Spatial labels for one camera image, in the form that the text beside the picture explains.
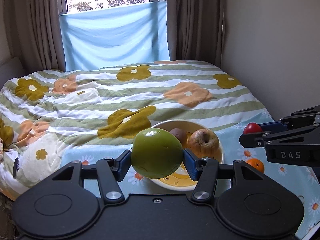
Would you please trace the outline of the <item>small red tomato front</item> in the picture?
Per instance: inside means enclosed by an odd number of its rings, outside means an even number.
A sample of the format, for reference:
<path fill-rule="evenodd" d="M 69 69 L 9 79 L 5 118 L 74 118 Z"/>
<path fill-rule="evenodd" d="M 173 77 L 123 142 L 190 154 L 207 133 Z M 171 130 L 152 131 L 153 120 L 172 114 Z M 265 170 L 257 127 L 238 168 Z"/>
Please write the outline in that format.
<path fill-rule="evenodd" d="M 263 131 L 263 129 L 260 127 L 259 124 L 255 123 L 255 122 L 250 122 L 249 124 L 247 124 L 245 126 L 243 133 L 244 134 L 260 133 L 262 131 Z"/>

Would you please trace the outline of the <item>large wrinkled brown apple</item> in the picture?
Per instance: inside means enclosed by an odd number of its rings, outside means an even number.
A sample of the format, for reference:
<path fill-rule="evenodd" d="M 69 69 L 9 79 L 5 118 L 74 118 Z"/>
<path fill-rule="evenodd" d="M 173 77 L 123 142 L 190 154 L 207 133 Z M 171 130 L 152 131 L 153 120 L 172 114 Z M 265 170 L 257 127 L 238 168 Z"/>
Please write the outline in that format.
<path fill-rule="evenodd" d="M 198 129 L 188 139 L 187 148 L 198 158 L 217 158 L 220 151 L 220 141 L 210 129 Z"/>

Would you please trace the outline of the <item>brown kiwi fruit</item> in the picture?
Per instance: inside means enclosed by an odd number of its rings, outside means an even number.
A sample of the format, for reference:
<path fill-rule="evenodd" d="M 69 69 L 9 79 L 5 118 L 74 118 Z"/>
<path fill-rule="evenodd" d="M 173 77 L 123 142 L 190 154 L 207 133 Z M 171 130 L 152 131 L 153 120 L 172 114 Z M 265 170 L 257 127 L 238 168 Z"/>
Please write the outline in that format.
<path fill-rule="evenodd" d="M 186 147 L 188 135 L 185 130 L 180 128 L 174 128 L 170 131 L 170 134 L 174 135 L 180 141 L 183 147 Z"/>

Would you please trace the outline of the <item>orange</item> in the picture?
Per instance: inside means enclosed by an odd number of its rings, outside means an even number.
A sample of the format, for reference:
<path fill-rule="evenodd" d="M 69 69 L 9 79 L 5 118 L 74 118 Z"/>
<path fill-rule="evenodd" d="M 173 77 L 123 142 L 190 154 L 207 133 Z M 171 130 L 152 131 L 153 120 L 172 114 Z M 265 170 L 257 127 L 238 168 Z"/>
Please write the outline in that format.
<path fill-rule="evenodd" d="M 264 163 L 257 158 L 248 159 L 248 160 L 246 160 L 246 163 L 248 163 L 252 167 L 256 168 L 261 173 L 265 172 Z"/>

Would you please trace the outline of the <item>green apple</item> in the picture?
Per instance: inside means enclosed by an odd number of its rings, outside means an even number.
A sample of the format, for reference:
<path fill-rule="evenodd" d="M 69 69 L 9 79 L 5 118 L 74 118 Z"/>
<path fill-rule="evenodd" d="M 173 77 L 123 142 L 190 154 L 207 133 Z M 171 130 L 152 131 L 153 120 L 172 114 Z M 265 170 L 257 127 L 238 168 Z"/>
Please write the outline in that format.
<path fill-rule="evenodd" d="M 147 128 L 134 138 L 131 165 L 144 177 L 167 177 L 179 168 L 183 158 L 182 144 L 166 130 Z"/>

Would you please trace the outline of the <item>cream ceramic bowl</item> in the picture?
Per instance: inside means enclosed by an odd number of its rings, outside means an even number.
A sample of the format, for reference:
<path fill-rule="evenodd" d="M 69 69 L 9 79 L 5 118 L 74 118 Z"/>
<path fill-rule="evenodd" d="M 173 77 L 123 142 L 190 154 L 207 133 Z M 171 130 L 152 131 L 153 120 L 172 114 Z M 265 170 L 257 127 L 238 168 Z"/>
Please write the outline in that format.
<path fill-rule="evenodd" d="M 160 128 L 168 132 L 174 128 L 179 128 L 185 131 L 188 137 L 199 129 L 205 129 L 201 124 L 187 120 L 163 121 L 153 127 Z M 186 148 L 184 149 L 184 153 L 185 158 L 183 159 L 180 167 L 174 173 L 161 179 L 152 179 L 151 181 L 154 184 L 170 191 L 193 191 L 197 184 L 197 181 L 193 181 L 193 179 L 200 178 L 208 157 L 205 157 L 204 160 L 200 160 L 195 154 L 193 154 L 193 152 L 191 152 L 191 150 Z"/>

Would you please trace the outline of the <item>floral striped duvet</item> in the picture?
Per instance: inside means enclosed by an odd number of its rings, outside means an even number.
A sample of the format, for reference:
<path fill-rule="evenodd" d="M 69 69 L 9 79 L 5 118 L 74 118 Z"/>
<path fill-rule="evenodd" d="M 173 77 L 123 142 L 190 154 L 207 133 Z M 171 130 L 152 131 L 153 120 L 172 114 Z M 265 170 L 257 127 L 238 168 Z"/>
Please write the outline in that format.
<path fill-rule="evenodd" d="M 219 131 L 255 116 L 271 120 L 237 78 L 203 61 L 16 77 L 1 88 L 1 193 L 16 199 L 55 172 L 68 149 L 129 145 L 141 130 L 168 120 Z"/>

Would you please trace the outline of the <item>black small device on bed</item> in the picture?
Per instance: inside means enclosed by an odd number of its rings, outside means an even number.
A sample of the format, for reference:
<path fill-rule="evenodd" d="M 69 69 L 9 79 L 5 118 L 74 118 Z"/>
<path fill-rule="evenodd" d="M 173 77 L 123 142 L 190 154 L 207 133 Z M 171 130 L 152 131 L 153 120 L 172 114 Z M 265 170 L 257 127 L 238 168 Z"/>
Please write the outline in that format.
<path fill-rule="evenodd" d="M 13 170 L 12 170 L 12 175 L 14 178 L 17 177 L 17 173 L 19 171 L 19 162 L 20 162 L 20 154 L 15 158 L 14 165 L 13 165 Z"/>

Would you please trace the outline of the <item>crumpled patterned paper packet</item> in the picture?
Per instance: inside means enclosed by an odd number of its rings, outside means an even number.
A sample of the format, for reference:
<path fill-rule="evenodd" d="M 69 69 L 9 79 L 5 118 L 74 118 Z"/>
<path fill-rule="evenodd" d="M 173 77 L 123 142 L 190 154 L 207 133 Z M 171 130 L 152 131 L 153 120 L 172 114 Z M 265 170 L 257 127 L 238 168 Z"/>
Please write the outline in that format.
<path fill-rule="evenodd" d="M 4 154 L 4 143 L 3 143 L 3 140 L 0 139 L 0 161 L 3 160 L 3 154 Z"/>

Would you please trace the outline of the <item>light blue window cloth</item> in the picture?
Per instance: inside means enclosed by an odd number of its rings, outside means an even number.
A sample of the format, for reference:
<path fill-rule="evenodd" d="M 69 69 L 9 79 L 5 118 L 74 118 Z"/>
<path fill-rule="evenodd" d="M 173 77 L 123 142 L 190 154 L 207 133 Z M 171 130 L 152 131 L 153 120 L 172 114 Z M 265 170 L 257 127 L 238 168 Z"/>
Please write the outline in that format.
<path fill-rule="evenodd" d="M 66 70 L 168 61 L 167 3 L 60 15 Z"/>

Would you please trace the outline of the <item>right brown curtain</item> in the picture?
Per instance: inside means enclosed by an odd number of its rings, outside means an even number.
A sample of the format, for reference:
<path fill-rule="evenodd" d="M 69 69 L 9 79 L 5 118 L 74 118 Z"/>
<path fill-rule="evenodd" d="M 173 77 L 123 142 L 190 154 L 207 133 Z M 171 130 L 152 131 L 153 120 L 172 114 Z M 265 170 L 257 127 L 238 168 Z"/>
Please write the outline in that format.
<path fill-rule="evenodd" d="M 167 0 L 169 56 L 221 66 L 225 0 Z"/>

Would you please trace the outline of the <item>brown curtain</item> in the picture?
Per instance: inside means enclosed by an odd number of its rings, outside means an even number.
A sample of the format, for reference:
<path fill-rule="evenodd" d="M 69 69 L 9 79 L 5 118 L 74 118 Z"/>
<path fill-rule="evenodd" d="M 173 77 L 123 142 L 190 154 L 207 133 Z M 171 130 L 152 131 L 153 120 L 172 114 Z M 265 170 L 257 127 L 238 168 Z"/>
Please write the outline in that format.
<path fill-rule="evenodd" d="M 169 56 L 221 66 L 225 0 L 167 0 Z"/>
<path fill-rule="evenodd" d="M 66 69 L 58 0 L 4 0 L 10 52 L 29 72 Z"/>

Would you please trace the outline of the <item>left brown curtain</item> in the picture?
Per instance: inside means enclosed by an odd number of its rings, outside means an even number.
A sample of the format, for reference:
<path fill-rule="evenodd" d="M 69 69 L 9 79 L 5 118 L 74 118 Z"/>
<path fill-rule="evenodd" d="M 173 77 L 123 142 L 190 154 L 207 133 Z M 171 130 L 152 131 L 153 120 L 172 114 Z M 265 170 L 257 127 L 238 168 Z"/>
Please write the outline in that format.
<path fill-rule="evenodd" d="M 29 72 L 66 69 L 58 0 L 4 0 L 10 52 Z"/>

